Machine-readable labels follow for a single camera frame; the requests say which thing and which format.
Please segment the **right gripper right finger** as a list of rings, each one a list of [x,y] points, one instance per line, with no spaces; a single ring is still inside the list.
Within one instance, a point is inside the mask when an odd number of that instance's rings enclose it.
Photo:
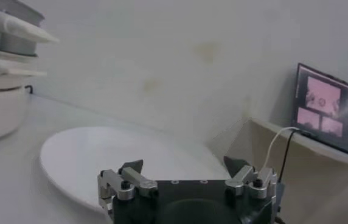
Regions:
[[[225,185],[236,197],[246,192],[255,200],[277,200],[277,174],[273,168],[264,167],[258,171],[247,161],[228,156],[223,157],[223,162],[231,176]]]

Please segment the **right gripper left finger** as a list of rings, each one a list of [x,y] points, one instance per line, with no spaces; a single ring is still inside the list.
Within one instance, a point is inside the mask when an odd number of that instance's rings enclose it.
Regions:
[[[100,201],[111,201],[116,196],[118,200],[134,199],[136,193],[146,198],[158,196],[158,183],[141,175],[144,165],[142,159],[127,162],[117,172],[102,170],[97,176],[98,196]]]

